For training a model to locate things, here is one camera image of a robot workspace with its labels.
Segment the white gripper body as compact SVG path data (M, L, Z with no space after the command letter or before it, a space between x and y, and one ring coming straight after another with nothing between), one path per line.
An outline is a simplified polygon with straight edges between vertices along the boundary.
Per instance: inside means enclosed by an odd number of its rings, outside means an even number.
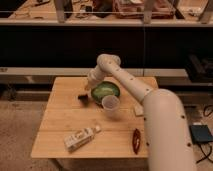
M94 88L98 84L98 79L95 76L95 70L92 69L87 75L87 84L85 85L86 90Z

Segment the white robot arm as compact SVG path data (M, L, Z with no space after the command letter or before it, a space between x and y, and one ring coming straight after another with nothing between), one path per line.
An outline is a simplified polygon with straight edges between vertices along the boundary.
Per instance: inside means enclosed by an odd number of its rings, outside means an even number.
M167 89L155 89L120 67L117 55L101 54L87 75L90 90L110 74L143 106L149 171L197 171L183 104Z

